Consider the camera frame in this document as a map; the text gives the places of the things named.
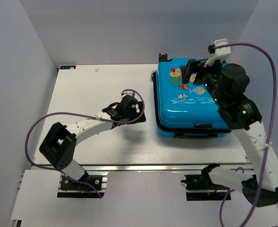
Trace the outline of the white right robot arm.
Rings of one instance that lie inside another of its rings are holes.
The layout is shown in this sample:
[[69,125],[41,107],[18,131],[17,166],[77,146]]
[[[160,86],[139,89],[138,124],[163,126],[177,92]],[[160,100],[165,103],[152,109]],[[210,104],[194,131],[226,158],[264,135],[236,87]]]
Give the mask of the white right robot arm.
[[254,174],[234,172],[212,163],[200,175],[187,175],[182,181],[188,190],[211,189],[215,185],[242,193],[256,207],[278,203],[278,158],[269,140],[271,133],[264,129],[262,116],[256,104],[244,95],[249,84],[245,69],[237,64],[225,64],[230,55],[227,39],[214,41],[208,51],[211,57],[189,60],[182,67],[182,80],[187,82],[195,74],[195,85],[203,85],[218,113],[240,141]]

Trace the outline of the blue hard-shell suitcase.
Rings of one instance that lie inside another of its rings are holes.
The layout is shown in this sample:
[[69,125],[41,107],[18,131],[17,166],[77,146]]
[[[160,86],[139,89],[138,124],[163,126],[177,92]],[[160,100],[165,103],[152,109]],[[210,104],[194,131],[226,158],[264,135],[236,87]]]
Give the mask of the blue hard-shell suitcase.
[[193,84],[195,74],[182,83],[181,67],[187,63],[186,58],[159,54],[157,70],[151,73],[157,133],[175,139],[222,138],[231,130],[206,88]]

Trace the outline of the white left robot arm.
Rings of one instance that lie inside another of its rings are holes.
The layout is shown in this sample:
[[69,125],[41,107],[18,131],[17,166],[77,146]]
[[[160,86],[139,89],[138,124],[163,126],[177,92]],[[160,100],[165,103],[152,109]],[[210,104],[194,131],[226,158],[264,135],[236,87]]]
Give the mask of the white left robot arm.
[[73,158],[76,146],[82,141],[123,124],[145,122],[144,103],[131,95],[124,95],[119,103],[110,104],[92,118],[63,125],[52,125],[39,151],[55,168],[71,178],[78,189],[87,185],[88,173]]

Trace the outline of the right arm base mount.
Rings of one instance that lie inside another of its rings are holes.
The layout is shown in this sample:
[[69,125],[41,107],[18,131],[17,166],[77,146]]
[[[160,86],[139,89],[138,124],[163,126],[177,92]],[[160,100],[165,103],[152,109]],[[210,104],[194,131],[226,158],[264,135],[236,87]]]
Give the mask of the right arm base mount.
[[184,175],[181,184],[185,186],[187,201],[222,201],[227,192],[227,187],[208,183],[202,174]]

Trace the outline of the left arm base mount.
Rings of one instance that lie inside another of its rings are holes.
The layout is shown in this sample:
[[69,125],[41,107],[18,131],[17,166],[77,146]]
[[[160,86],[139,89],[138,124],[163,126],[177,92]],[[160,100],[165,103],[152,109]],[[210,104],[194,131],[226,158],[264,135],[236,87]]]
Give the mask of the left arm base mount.
[[84,199],[100,199],[104,196],[107,184],[107,175],[105,174],[89,174],[87,183],[90,185],[71,181],[66,175],[61,175],[59,188],[57,192],[58,198],[84,198]]

